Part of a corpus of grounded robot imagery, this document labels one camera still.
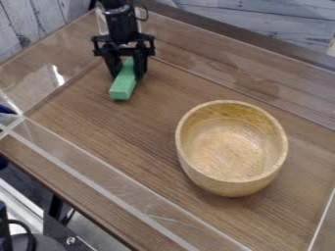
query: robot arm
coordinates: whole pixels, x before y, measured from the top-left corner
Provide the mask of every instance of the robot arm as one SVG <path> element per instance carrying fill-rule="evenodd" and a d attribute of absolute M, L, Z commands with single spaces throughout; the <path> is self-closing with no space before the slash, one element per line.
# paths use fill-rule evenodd
<path fill-rule="evenodd" d="M 134 72 L 140 80 L 148 69 L 148 57 L 155 55 L 155 36 L 139 32 L 132 0 L 103 0 L 108 35 L 94 36 L 95 56 L 104 58 L 110 73 L 116 78 L 122 56 L 134 58 Z"/>

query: green sponge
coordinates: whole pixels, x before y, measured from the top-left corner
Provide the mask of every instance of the green sponge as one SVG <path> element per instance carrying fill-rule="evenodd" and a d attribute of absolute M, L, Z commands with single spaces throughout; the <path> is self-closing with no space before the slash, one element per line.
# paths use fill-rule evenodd
<path fill-rule="evenodd" d="M 111 85 L 108 94 L 115 100 L 128 100 L 136 84 L 136 77 L 134 73 L 134 59 L 130 58 L 123 64 L 120 73 Z"/>

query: wooden bowl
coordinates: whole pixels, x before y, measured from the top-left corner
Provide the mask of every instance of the wooden bowl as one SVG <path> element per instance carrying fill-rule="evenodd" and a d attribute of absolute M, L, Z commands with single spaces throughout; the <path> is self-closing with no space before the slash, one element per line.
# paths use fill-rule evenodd
<path fill-rule="evenodd" d="M 289 154 L 289 139 L 275 118 L 238 101 L 212 101 L 182 118 L 175 143 L 179 162 L 208 191 L 239 197 L 275 178 Z"/>

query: bowl rim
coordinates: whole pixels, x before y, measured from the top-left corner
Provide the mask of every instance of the bowl rim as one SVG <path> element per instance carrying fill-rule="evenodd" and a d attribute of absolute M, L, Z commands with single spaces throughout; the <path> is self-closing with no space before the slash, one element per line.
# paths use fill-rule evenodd
<path fill-rule="evenodd" d="M 232 179 L 223 179 L 223 178 L 216 178 L 216 177 L 212 177 L 212 176 L 207 176 L 204 175 L 196 168 L 194 168 L 194 165 L 191 164 L 190 160 L 188 160 L 188 157 L 183 151 L 183 147 L 182 147 L 182 140 L 180 140 L 180 134 L 182 134 L 182 128 L 183 128 L 183 125 L 184 125 L 184 122 L 187 121 L 187 119 L 190 118 L 190 116 L 196 112 L 199 111 L 200 109 L 203 109 L 204 107 L 208 107 L 208 106 L 212 106 L 212 105 L 218 105 L 218 104 L 238 104 L 238 105 L 242 105 L 242 106 L 247 106 L 252 109 L 255 109 L 256 111 L 259 111 L 269 119 L 270 121 L 273 122 L 274 126 L 277 127 L 277 129 L 279 130 L 279 133 L 281 133 L 281 138 L 282 138 L 282 145 L 283 145 L 283 150 L 282 150 L 282 153 L 281 153 L 281 156 L 279 156 L 279 159 L 275 163 L 275 165 L 273 166 L 273 168 L 262 173 L 260 175 L 258 176 L 254 176 L 251 178 L 244 178 L 244 179 L 236 179 L 236 178 L 232 178 Z M 263 179 L 265 177 L 270 176 L 273 173 L 278 172 L 286 162 L 286 159 L 287 159 L 287 155 L 289 155 L 289 137 L 287 137 L 287 134 L 286 134 L 286 131 L 281 125 L 281 123 L 278 122 L 278 120 L 274 118 L 274 116 L 267 112 L 265 111 L 262 108 L 256 107 L 255 105 L 251 105 L 243 101 L 235 101 L 235 100 L 215 100 L 215 101 L 210 101 L 210 102 L 206 102 L 198 106 L 195 106 L 182 117 L 179 123 L 178 123 L 178 126 L 176 126 L 176 130 L 175 130 L 175 145 L 176 145 L 176 152 L 178 154 L 182 156 L 183 158 L 183 161 L 186 162 L 186 164 L 192 168 L 192 170 L 199 173 L 202 176 L 206 176 L 207 178 L 212 179 L 212 180 L 216 180 L 216 181 L 223 181 L 223 182 L 230 182 L 230 183 L 244 183 L 244 182 L 254 182 L 254 181 L 258 181 L 260 179 Z"/>

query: wooden table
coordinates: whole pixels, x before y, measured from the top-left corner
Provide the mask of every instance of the wooden table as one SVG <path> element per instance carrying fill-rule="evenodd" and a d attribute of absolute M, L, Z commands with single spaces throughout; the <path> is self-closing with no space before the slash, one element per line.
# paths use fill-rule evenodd
<path fill-rule="evenodd" d="M 107 96 L 95 14 L 2 66 L 3 102 L 23 115 L 3 125 L 0 152 L 135 249 L 306 250 L 334 189 L 335 61 L 174 8 L 151 9 L 159 14 L 143 30 L 158 38 L 158 57 L 128 102 Z M 263 108 L 290 137 L 279 177 L 236 199 L 200 189 L 175 154 L 180 117 L 218 99 Z"/>

